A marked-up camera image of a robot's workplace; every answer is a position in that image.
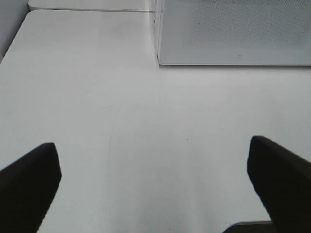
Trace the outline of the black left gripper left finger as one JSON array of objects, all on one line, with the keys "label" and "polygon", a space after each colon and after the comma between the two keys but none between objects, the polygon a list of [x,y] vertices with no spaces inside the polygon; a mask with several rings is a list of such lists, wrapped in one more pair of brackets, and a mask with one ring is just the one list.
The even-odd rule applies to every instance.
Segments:
[{"label": "black left gripper left finger", "polygon": [[35,233],[61,181],[54,143],[44,143],[0,171],[0,231]]}]

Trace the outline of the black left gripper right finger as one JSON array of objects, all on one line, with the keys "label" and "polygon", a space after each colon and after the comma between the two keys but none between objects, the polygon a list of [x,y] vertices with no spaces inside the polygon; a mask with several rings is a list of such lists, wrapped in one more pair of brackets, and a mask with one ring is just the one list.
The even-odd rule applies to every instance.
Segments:
[{"label": "black left gripper right finger", "polygon": [[247,173],[279,233],[311,231],[311,164],[264,136],[253,136]]}]

